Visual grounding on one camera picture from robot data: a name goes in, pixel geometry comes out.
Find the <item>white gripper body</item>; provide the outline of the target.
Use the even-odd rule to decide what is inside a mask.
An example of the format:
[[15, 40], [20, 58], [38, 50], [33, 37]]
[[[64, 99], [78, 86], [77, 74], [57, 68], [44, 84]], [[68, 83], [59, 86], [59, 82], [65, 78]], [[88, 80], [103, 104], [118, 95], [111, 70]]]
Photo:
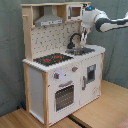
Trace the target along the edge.
[[81, 22], [81, 32], [85, 33], [87, 29], [90, 29], [94, 22], [95, 17], [99, 14], [99, 11], [92, 6], [82, 9], [82, 22]]

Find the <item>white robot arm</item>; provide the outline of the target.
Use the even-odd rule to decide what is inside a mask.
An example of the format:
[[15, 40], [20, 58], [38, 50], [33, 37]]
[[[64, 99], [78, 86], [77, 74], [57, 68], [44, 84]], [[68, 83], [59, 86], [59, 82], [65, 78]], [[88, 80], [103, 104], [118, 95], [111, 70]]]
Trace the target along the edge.
[[80, 45], [82, 47], [86, 45], [87, 35], [92, 27], [95, 27], [98, 32], [128, 27], [128, 12], [122, 19], [111, 20], [104, 11], [89, 6], [82, 8], [81, 19], [82, 37]]

